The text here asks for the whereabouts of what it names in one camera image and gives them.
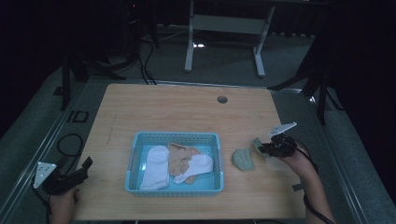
metal frame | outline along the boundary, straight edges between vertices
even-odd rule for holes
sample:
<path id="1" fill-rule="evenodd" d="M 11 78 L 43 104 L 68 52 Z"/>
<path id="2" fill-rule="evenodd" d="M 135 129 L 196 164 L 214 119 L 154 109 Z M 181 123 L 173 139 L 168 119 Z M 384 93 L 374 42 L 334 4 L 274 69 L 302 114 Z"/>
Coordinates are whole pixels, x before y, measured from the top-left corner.
<path id="1" fill-rule="evenodd" d="M 194 14 L 194 1 L 190 0 L 189 44 L 187 46 L 184 70 L 186 72 L 192 70 L 194 30 L 230 32 L 261 36 L 259 44 L 257 47 L 253 48 L 253 56 L 256 63 L 257 75 L 259 77 L 264 77 L 265 71 L 262 64 L 262 46 L 264 45 L 265 37 L 267 37 L 274 11 L 275 7 L 270 7 L 266 20 L 197 15 Z"/>

dark background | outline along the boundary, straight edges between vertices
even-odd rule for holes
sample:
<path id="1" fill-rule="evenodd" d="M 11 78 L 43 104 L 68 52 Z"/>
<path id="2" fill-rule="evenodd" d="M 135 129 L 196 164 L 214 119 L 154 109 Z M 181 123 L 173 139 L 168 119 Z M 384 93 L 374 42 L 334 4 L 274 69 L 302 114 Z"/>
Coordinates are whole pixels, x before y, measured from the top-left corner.
<path id="1" fill-rule="evenodd" d="M 206 2 L 207 5 L 196 9 L 210 12 L 212 3 Z M 61 66 L 66 52 L 78 49 L 91 59 L 106 63 L 108 55 L 131 52 L 136 48 L 138 43 L 135 42 L 131 42 L 126 51 L 122 46 L 124 22 L 134 19 L 134 15 L 128 17 L 122 10 L 132 3 L 139 4 L 138 1 L 104 0 L 6 0 L 0 3 L 0 136 L 12 125 L 47 76 Z M 336 89 L 395 202 L 396 183 L 392 178 L 396 171 L 395 2 L 336 3 L 338 7 L 281 3 L 270 32 L 319 35 L 315 41 L 321 45 L 318 53 L 324 54 L 331 65 L 330 84 Z M 158 0 L 153 4 L 156 10 L 144 14 L 152 16 L 154 23 L 188 24 L 189 1 Z M 265 10 L 237 3 L 231 5 L 233 7 L 219 7 L 225 9 L 218 12 L 260 17 Z"/>

black stand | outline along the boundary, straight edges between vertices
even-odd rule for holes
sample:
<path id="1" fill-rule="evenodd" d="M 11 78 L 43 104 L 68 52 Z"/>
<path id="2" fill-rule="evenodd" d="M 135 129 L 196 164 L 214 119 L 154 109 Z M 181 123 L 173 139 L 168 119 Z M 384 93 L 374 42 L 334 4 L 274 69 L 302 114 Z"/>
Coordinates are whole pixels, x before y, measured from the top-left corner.
<path id="1" fill-rule="evenodd" d="M 322 125 L 326 125 L 324 120 L 324 109 L 326 105 L 330 66 L 328 64 L 328 59 L 322 50 L 320 39 L 318 37 L 314 40 L 306 53 L 296 75 L 289 80 L 286 80 L 276 86 L 268 87 L 267 89 L 280 91 L 303 78 L 308 78 L 308 81 L 303 87 L 302 93 L 304 96 L 312 97 L 316 90 L 320 88 L 318 99 L 318 118 Z"/>
<path id="2" fill-rule="evenodd" d="M 86 63 L 91 67 L 97 69 L 101 74 L 106 75 L 112 79 L 125 80 L 125 77 L 120 77 L 114 74 L 110 69 L 101 64 L 85 57 L 81 53 L 73 53 L 72 55 L 65 54 L 62 61 L 62 87 L 60 94 L 62 95 L 62 107 L 64 111 L 70 102 L 70 70 L 73 70 L 77 81 L 87 81 L 89 76 L 85 69 L 81 68 L 82 64 Z"/>

wooden table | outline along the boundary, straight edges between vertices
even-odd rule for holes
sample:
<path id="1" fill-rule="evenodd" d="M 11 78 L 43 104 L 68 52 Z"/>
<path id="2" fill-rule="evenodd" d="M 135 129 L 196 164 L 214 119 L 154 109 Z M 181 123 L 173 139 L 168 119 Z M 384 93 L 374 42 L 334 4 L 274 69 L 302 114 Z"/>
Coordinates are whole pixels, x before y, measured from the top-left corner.
<path id="1" fill-rule="evenodd" d="M 228 102 L 220 104 L 219 96 Z M 280 124 L 266 89 L 111 84 L 81 156 L 93 159 L 79 187 L 76 220 L 239 219 L 303 217 L 300 182 L 276 158 L 261 157 L 252 140 L 269 142 Z M 135 197 L 124 188 L 134 135 L 140 131 L 212 132 L 219 135 L 224 190 L 215 197 Z M 255 169 L 233 166 L 237 148 L 251 148 Z"/>

black cable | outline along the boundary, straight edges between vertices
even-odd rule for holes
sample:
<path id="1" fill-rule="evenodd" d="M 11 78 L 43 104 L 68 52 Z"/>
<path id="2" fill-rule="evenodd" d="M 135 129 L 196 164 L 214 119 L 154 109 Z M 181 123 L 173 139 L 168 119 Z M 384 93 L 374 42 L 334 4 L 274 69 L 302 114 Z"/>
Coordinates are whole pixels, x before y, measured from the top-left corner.
<path id="1" fill-rule="evenodd" d="M 320 212 L 315 210 L 314 207 L 312 207 L 311 203 L 308 201 L 308 197 L 306 197 L 306 194 L 304 194 L 304 204 L 308 208 L 308 210 L 314 214 L 316 217 L 318 217 L 320 220 L 322 220 L 326 224 L 333 224 L 331 220 L 329 220 L 327 217 L 323 216 Z"/>
<path id="2" fill-rule="evenodd" d="M 304 146 L 304 144 L 302 144 L 302 145 L 303 145 L 303 148 L 306 150 L 306 153 L 303 152 L 302 150 L 300 150 L 299 148 L 293 146 L 292 144 L 286 142 L 286 141 L 282 141 L 282 143 L 288 145 L 289 147 L 293 147 L 293 148 L 296 149 L 297 151 L 301 152 L 301 153 L 303 154 L 303 156 L 304 156 L 307 160 L 309 160 L 309 161 L 311 162 L 312 166 L 314 167 L 314 169 L 315 169 L 315 170 L 317 171 L 317 173 L 318 173 L 318 166 L 314 163 L 314 161 L 312 161 L 311 155 L 310 155 L 310 153 L 309 153 L 309 150 L 308 150 L 308 148 L 306 148 L 306 147 Z"/>
<path id="3" fill-rule="evenodd" d="M 294 139 L 295 142 L 297 142 L 298 145 L 300 145 L 301 147 L 303 147 L 308 155 L 309 158 L 311 158 L 311 154 L 309 153 L 308 148 L 305 146 L 305 144 L 303 142 L 301 142 L 300 140 L 296 140 Z"/>
<path id="4" fill-rule="evenodd" d="M 145 80 L 146 84 L 151 84 L 151 85 L 157 85 L 156 81 L 154 80 L 154 77 L 150 73 L 150 71 L 147 69 L 148 63 L 149 63 L 149 58 L 151 57 L 152 51 L 154 50 L 154 47 L 152 46 L 151 43 L 149 43 L 147 40 L 142 40 L 142 42 L 147 43 L 150 45 L 150 52 L 148 54 L 147 59 L 145 60 L 145 63 L 142 62 L 142 58 L 140 54 L 138 54 L 137 58 L 140 63 L 140 72 L 142 74 L 142 78 Z"/>
<path id="5" fill-rule="evenodd" d="M 79 141 L 78 154 L 67 154 L 67 153 L 65 153 L 65 152 L 63 152 L 63 151 L 61 150 L 61 142 L 62 142 L 66 137 L 70 137 L 70 136 L 76 136 L 76 137 L 78 138 L 78 141 Z M 70 164 L 69 168 L 68 168 L 67 171 L 66 171 L 66 173 L 68 174 L 69 171 L 71 170 L 71 168 L 72 168 L 72 167 L 74 166 L 74 164 L 76 163 L 78 157 L 81 156 L 82 148 L 83 148 L 83 140 L 82 140 L 82 137 L 79 136 L 79 135 L 76 134 L 76 133 L 67 134 L 67 135 L 63 136 L 61 139 L 59 139 L 59 141 L 58 141 L 56 147 L 57 147 L 58 151 L 59 151 L 62 155 L 67 156 L 67 157 L 74 157 L 73 162 Z"/>
<path id="6" fill-rule="evenodd" d="M 48 201 L 45 200 L 45 199 L 43 198 L 43 196 L 41 196 L 41 194 L 38 193 L 37 189 L 35 189 L 35 188 L 33 187 L 33 183 L 35 183 L 35 177 L 34 177 L 34 176 L 33 176 L 33 178 L 32 178 L 32 185 L 31 185 L 30 187 L 32 188 L 32 191 L 33 191 L 33 193 L 35 194 L 35 196 L 37 196 L 37 198 L 44 204 L 44 206 L 49 207 L 50 205 L 49 205 Z"/>
<path id="7" fill-rule="evenodd" d="M 102 39 L 102 42 L 105 42 L 104 40 L 103 40 L 103 30 L 102 30 L 102 27 L 101 27 L 101 24 L 100 24 L 100 22 L 99 22 L 99 20 L 98 20 L 98 15 L 97 15 L 97 13 L 96 13 L 96 10 L 95 10 L 95 5 L 93 4 L 93 1 L 91 1 L 91 5 L 92 5 L 92 12 L 93 12 L 93 16 L 94 16 L 94 18 L 95 18 L 95 21 L 96 21 L 96 25 L 97 25 L 97 27 L 98 27 L 98 29 L 99 29 L 99 33 L 100 33 L 100 37 L 101 37 L 101 39 Z M 125 9 L 123 8 L 123 3 L 122 3 L 122 0 L 120 0 L 120 12 L 121 12 L 121 16 L 122 16 L 122 25 L 123 25 L 123 28 L 124 28 L 124 30 L 123 30 L 123 32 L 124 32 L 124 37 L 123 37 L 123 46 L 122 46 L 122 51 L 121 51 L 121 53 L 120 53 L 120 57 L 125 53 L 125 50 L 126 50 L 126 44 L 127 44 L 127 29 L 126 29 L 126 20 L 127 20 L 127 18 L 125 17 L 125 11 L 124 11 Z M 104 66 L 105 68 L 108 68 L 108 69 L 110 69 L 110 70 L 118 70 L 118 69 L 121 69 L 121 68 L 123 68 L 123 67 L 125 67 L 125 66 L 127 66 L 127 65 L 129 65 L 129 64 L 131 64 L 131 63 L 133 63 L 134 61 L 136 60 L 136 58 L 134 58 L 134 57 L 128 57 L 124 62 L 122 62 L 122 63 L 116 63 L 116 64 L 112 64 L 112 65 L 109 65 L 109 66 Z"/>

